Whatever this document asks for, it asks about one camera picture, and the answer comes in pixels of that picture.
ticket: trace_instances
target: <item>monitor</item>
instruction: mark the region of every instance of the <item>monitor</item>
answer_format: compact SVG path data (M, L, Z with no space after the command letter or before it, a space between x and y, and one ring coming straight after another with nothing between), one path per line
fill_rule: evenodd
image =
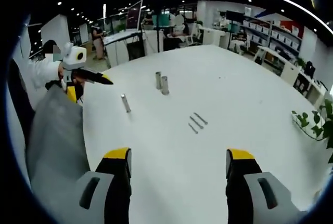
M243 24L244 14L241 14L239 12L227 11L226 18L227 20L236 21Z
M135 3L127 13L126 30L139 30L142 1Z

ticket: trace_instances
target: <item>person sitting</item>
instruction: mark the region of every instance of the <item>person sitting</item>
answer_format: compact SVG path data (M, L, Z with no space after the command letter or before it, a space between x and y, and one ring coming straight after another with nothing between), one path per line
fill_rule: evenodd
M234 39L230 41L229 50L235 51L236 49L236 53L242 55L243 52L240 49L240 47L245 46L246 40L247 40L246 33L243 29L241 29L239 33L236 34Z
M171 32L164 39L164 51L180 48L180 44L185 42L185 36L189 35L189 27L182 15L178 15L175 19L175 26L171 28Z

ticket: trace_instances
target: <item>white sleeve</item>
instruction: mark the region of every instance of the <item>white sleeve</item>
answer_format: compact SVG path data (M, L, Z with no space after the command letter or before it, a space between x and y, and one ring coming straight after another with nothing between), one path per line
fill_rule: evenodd
M41 61L28 61L27 71L31 76L35 88L45 86L46 83L59 80L58 68L60 61L54 61L46 57Z

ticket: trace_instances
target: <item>office chair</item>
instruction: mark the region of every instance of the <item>office chair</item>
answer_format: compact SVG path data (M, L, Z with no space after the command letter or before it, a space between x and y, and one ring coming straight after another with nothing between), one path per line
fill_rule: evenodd
M199 29L199 25L196 23L193 23L191 35L185 36L185 43L186 46L198 46L201 45L199 42L201 37L201 31Z
M312 65L312 62L308 61L304 68L304 74L313 79L315 68ZM309 88L310 82L302 74L298 74L294 87L301 93L304 94Z

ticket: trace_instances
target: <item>robotic arm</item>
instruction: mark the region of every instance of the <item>robotic arm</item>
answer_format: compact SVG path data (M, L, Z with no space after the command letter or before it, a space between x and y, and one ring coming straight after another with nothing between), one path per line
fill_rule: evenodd
M105 85L113 85L107 75L84 68L86 60L87 50L85 48L73 46L73 43L66 44L62 63L64 71L61 85L69 100L75 103L83 94L82 86L75 84L73 81L75 77L91 83L98 82Z

